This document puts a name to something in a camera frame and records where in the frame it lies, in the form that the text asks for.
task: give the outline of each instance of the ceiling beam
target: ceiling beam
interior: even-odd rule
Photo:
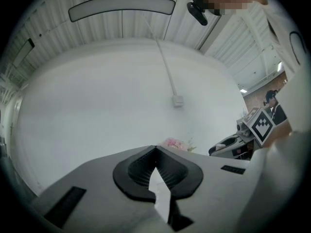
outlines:
[[[251,15],[249,14],[248,10],[239,10],[238,15],[240,15],[247,25],[249,31],[251,32],[255,43],[259,49],[260,52],[260,59],[263,67],[265,68],[266,76],[268,76],[268,66],[267,66],[267,60],[264,55],[264,45],[261,39],[261,36],[259,34],[259,31],[254,23],[254,20],[251,18]]]
[[[202,47],[199,49],[199,51],[202,52],[203,55],[207,55],[208,49],[211,47],[211,45],[214,43],[214,41],[223,31],[223,29],[225,28],[225,26],[227,25],[231,17],[232,15],[226,15],[226,16],[221,16],[219,18],[218,22],[215,24],[214,28],[209,33]]]

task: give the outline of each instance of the ceiling light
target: ceiling light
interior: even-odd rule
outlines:
[[[16,55],[15,60],[13,61],[13,65],[17,67],[34,47],[35,45],[33,41],[28,39]]]
[[[281,68],[282,68],[282,62],[280,62],[277,66],[277,71],[280,72],[281,71]]]
[[[70,20],[78,21],[99,13],[117,10],[144,10],[171,15],[173,0],[89,0],[68,10]]]

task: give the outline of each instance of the brown wall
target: brown wall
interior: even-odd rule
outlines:
[[[244,101],[248,111],[251,111],[253,107],[263,107],[263,101],[265,100],[267,91],[281,89],[284,86],[284,80],[287,80],[285,72],[277,76],[265,86],[245,96]]]

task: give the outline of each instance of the white shirt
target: white shirt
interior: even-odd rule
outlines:
[[[270,23],[270,31],[274,48],[282,60],[288,80],[292,79],[300,67],[305,67],[310,61],[307,47],[298,27],[291,16],[277,0],[268,0],[263,10]]]

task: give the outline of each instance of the ceiling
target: ceiling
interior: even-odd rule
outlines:
[[[142,15],[157,38],[196,49],[224,63],[239,88],[248,93],[279,74],[276,69],[280,58],[271,45],[267,20],[257,3],[232,16],[217,17],[206,12],[207,26],[188,13],[186,4],[191,0],[174,0],[176,6],[171,16],[114,11],[71,22],[68,9],[84,1],[88,0],[37,0],[28,9],[2,59],[3,103],[8,103],[36,69],[65,51],[113,38],[152,38]],[[12,66],[28,38],[35,48],[19,66]]]

